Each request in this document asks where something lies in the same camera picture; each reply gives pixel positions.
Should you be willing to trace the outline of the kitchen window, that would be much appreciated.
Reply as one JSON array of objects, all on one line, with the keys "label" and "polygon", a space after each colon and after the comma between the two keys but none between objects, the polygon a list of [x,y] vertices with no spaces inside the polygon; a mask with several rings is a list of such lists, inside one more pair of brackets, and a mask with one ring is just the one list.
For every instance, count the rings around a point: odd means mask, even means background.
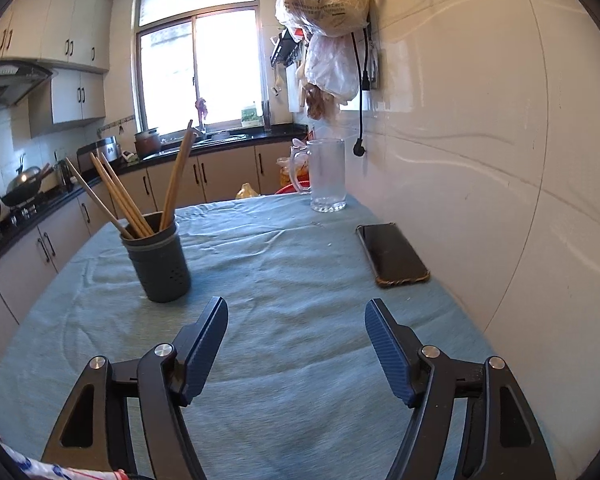
[{"label": "kitchen window", "polygon": [[162,136],[266,122],[259,0],[136,0],[140,123]]}]

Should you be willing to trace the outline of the black smartphone in case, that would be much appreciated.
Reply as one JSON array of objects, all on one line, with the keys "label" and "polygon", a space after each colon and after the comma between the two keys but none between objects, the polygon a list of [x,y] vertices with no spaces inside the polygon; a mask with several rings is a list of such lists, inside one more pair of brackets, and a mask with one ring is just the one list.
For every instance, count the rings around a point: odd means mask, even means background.
[{"label": "black smartphone in case", "polygon": [[430,279],[430,271],[395,223],[361,224],[355,233],[379,287],[425,283]]}]

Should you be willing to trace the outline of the dark grey utensil holder cup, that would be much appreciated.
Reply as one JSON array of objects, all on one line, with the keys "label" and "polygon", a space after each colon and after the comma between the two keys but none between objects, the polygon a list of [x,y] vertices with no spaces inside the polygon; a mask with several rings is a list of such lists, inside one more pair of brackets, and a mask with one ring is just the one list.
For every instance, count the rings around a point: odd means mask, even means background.
[{"label": "dark grey utensil holder cup", "polygon": [[189,291],[190,274],[178,225],[172,222],[160,230],[161,217],[161,211],[146,214],[145,220],[155,231],[151,236],[132,240],[120,238],[147,298],[165,304]]}]

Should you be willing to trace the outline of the grey-green table cloth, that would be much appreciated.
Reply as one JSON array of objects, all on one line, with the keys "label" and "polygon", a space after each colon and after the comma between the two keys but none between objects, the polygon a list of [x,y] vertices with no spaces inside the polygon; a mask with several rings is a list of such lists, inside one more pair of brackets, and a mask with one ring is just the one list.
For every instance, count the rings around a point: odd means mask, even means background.
[{"label": "grey-green table cloth", "polygon": [[381,289],[355,230],[357,202],[318,214],[295,195],[193,206],[178,214],[192,287],[149,301],[112,226],[66,264],[0,364],[0,437],[40,457],[87,361],[142,356],[194,322],[214,296],[228,326],[204,391],[183,413],[211,479],[381,479],[410,419],[364,325],[385,301],[418,338],[481,362],[490,344],[437,282]]}]

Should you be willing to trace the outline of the black wok on stove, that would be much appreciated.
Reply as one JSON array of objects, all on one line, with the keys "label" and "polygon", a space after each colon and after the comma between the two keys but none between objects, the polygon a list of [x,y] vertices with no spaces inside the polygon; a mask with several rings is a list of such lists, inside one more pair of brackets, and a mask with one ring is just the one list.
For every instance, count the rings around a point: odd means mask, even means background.
[{"label": "black wok on stove", "polygon": [[39,166],[24,166],[25,154],[19,159],[16,176],[7,185],[6,193],[1,197],[1,202],[8,208],[14,208],[33,198],[41,188],[43,180],[54,172],[48,162],[42,168]]}]

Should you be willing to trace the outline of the red plastic basin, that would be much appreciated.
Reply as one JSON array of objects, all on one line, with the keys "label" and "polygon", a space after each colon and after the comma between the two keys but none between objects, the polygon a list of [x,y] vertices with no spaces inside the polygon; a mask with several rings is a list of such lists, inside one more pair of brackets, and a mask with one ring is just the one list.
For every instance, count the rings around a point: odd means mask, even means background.
[{"label": "red plastic basin", "polygon": [[301,180],[299,187],[296,188],[292,183],[289,183],[275,192],[276,195],[290,194],[290,193],[309,193],[311,192],[310,182],[308,180]]}]

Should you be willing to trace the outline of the silver rice cooker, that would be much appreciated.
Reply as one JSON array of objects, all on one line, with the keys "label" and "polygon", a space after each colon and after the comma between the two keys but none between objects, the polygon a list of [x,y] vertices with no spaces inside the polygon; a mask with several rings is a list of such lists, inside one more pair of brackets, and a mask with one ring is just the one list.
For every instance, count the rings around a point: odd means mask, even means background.
[{"label": "silver rice cooker", "polygon": [[122,151],[118,139],[115,136],[107,136],[91,144],[81,146],[76,151],[76,162],[78,163],[79,172],[82,172],[82,174],[94,168],[91,155],[94,155],[96,158],[102,155],[111,165],[115,164],[122,159]]}]

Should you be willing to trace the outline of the clear glass mug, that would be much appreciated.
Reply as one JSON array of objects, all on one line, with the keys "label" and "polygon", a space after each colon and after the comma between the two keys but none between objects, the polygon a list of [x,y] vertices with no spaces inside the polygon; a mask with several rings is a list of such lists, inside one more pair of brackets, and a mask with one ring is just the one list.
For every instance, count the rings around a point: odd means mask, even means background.
[{"label": "clear glass mug", "polygon": [[308,163],[311,208],[323,214],[343,210],[347,199],[343,140],[294,140],[290,150],[288,174],[290,182],[296,188],[300,182],[297,176],[299,159]]}]

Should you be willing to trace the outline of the brown pot on counter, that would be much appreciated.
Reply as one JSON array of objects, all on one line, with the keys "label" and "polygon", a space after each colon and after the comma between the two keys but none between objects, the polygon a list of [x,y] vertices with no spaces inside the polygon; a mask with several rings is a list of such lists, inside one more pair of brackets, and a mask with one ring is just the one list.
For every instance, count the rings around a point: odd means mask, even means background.
[{"label": "brown pot on counter", "polygon": [[162,148],[160,134],[156,128],[140,131],[134,136],[134,145],[139,159],[158,154]]}]

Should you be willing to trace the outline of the black range hood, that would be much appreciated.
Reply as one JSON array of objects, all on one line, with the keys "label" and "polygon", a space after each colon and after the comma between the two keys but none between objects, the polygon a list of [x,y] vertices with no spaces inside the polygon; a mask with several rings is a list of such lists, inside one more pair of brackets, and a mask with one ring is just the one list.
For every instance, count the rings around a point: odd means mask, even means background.
[{"label": "black range hood", "polygon": [[17,105],[32,90],[54,76],[40,64],[21,60],[0,60],[0,110]]}]

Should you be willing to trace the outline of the white hanging plastic bag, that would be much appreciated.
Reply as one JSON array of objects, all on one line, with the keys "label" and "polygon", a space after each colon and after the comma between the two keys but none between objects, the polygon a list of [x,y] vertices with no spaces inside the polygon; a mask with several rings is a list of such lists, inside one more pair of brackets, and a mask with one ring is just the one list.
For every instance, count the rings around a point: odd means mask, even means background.
[{"label": "white hanging plastic bag", "polygon": [[346,104],[358,95],[358,63],[350,36],[311,38],[306,54],[306,80]]}]

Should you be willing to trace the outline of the white upper cabinets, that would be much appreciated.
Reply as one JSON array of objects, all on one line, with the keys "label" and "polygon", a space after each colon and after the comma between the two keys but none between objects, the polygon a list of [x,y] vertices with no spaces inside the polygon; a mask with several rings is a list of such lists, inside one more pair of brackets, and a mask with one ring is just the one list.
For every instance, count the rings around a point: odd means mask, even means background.
[{"label": "white upper cabinets", "polygon": [[29,77],[0,91],[25,102],[34,136],[106,116],[112,0],[12,0],[0,17],[0,75]]}]

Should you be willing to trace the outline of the black wall shelf rack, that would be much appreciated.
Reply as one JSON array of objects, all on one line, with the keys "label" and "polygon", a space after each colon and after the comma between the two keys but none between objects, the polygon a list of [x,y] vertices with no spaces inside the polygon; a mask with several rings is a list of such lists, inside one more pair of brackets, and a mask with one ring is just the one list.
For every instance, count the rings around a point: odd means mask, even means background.
[{"label": "black wall shelf rack", "polygon": [[273,39],[273,52],[270,56],[272,68],[277,65],[288,67],[297,57],[300,46],[304,40],[304,32],[301,28],[284,28]]}]

